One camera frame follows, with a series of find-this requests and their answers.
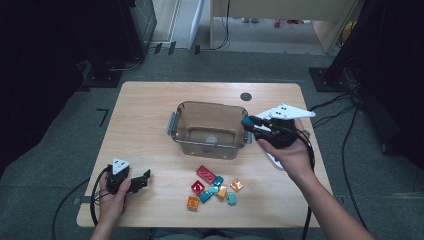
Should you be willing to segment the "red long toy brick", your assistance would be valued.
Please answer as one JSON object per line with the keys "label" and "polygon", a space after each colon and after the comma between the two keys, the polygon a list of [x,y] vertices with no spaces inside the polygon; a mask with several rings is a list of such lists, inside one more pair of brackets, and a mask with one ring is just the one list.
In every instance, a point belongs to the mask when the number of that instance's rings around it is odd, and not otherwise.
{"label": "red long toy brick", "polygon": [[208,184],[212,184],[216,178],[216,175],[207,169],[205,166],[201,165],[197,170],[196,174],[205,180]]}

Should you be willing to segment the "person's right hand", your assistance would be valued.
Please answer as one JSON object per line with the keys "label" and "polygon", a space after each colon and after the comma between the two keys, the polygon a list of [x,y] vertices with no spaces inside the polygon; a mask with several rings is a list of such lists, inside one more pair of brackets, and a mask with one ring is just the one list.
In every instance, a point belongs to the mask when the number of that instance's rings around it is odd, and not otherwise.
{"label": "person's right hand", "polygon": [[309,137],[304,133],[304,126],[299,119],[295,120],[295,126],[300,131],[299,137],[289,147],[276,149],[264,139],[259,139],[257,143],[265,152],[278,160],[290,179],[299,185],[303,182],[312,182],[315,174],[310,164],[307,147]]}

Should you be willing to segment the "person's left hand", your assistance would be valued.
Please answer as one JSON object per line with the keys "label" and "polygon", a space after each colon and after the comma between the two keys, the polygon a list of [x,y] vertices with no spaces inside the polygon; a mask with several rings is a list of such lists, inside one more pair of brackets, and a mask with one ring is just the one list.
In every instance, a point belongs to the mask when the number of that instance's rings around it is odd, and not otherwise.
{"label": "person's left hand", "polygon": [[107,194],[100,198],[98,226],[108,226],[112,228],[117,224],[126,205],[126,194],[130,184],[130,179],[125,178],[115,195]]}

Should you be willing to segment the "black stand base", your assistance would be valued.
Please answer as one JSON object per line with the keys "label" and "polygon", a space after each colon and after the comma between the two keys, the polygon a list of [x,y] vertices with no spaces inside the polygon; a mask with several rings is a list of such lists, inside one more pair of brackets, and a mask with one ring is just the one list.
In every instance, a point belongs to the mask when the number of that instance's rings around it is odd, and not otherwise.
{"label": "black stand base", "polygon": [[330,68],[310,67],[309,73],[317,92],[348,92],[341,74]]}
{"label": "black stand base", "polygon": [[98,70],[89,61],[83,62],[81,73],[84,77],[82,87],[88,88],[116,88],[122,76],[121,71]]}

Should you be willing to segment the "clear plastic storage box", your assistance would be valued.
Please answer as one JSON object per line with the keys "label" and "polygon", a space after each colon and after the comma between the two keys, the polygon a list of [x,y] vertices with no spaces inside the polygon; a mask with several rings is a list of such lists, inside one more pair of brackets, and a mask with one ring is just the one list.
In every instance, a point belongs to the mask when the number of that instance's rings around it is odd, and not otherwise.
{"label": "clear plastic storage box", "polygon": [[185,101],[171,113],[167,134],[186,155],[231,160],[248,143],[247,115],[240,106]]}

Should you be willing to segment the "light wooden desk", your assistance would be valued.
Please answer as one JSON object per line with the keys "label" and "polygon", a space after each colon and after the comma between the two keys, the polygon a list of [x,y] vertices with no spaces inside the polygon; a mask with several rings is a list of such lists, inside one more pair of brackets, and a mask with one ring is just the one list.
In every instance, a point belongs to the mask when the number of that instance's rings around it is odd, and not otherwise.
{"label": "light wooden desk", "polygon": [[210,0],[210,46],[214,46],[214,19],[311,20],[324,53],[329,53],[360,0]]}

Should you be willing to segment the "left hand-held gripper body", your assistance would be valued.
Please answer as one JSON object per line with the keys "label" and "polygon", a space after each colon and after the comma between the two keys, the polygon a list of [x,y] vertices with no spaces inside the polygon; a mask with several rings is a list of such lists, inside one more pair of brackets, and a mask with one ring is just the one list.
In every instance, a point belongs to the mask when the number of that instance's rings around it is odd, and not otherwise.
{"label": "left hand-held gripper body", "polygon": [[130,169],[130,163],[125,160],[114,158],[112,165],[108,171],[106,188],[109,193],[115,195],[121,183],[128,177]]}

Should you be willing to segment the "yellow object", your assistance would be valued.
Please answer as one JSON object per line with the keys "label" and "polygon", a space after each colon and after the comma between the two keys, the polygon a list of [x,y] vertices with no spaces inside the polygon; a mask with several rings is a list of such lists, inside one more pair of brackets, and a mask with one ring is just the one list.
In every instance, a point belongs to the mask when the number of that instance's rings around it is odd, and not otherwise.
{"label": "yellow object", "polygon": [[351,32],[353,31],[354,27],[356,25],[355,21],[349,21],[345,27],[343,28],[340,36],[339,36],[339,40],[338,40],[338,44],[340,46],[343,46],[344,43],[346,42],[347,38],[349,37],[349,35],[351,34]]}

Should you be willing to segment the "white board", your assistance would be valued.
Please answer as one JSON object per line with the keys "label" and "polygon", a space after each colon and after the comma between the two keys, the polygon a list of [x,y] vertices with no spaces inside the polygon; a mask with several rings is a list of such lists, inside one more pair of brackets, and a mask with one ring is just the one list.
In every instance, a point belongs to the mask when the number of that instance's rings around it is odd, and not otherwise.
{"label": "white board", "polygon": [[194,45],[194,40],[196,38],[197,31],[198,31],[199,24],[200,24],[200,20],[201,20],[201,17],[202,17],[204,3],[205,3],[205,0],[198,0],[196,11],[194,13],[194,17],[193,17],[192,24],[191,24],[189,41],[188,41],[188,45],[187,45],[188,50],[192,49],[192,47]]}

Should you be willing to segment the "dark cabinet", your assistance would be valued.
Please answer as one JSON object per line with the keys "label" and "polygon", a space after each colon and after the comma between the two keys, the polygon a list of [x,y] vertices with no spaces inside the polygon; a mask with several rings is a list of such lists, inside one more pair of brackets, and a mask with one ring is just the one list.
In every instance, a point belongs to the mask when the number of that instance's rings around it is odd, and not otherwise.
{"label": "dark cabinet", "polygon": [[135,30],[142,48],[146,50],[151,42],[157,24],[152,0],[128,0]]}

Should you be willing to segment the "red square toy brick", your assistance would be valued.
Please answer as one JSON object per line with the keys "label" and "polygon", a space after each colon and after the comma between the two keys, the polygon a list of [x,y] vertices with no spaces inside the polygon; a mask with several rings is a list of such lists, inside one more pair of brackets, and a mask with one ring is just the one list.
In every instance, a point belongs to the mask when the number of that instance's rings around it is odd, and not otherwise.
{"label": "red square toy brick", "polygon": [[192,185],[191,189],[194,193],[197,195],[201,194],[205,190],[205,185],[200,182],[199,180],[196,180]]}

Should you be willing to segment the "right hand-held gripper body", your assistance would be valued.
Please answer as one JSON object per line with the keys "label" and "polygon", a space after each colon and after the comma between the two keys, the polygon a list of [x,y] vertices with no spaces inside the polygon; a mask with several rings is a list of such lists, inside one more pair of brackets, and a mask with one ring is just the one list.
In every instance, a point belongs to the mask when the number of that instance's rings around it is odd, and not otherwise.
{"label": "right hand-held gripper body", "polygon": [[265,131],[268,141],[273,147],[282,149],[291,146],[299,135],[296,129],[295,119],[312,118],[316,114],[313,111],[304,110],[298,107],[281,103],[279,106],[271,108],[270,123],[264,125],[270,129]]}

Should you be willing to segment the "black curtain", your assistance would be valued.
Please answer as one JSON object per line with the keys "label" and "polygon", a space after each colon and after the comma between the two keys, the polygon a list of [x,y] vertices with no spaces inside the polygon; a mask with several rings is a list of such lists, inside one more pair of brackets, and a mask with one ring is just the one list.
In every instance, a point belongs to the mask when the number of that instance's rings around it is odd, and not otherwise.
{"label": "black curtain", "polygon": [[77,64],[107,73],[118,0],[0,0],[0,177],[36,146],[81,86]]}
{"label": "black curtain", "polygon": [[424,170],[424,0],[365,0],[333,66],[356,72],[383,152]]}

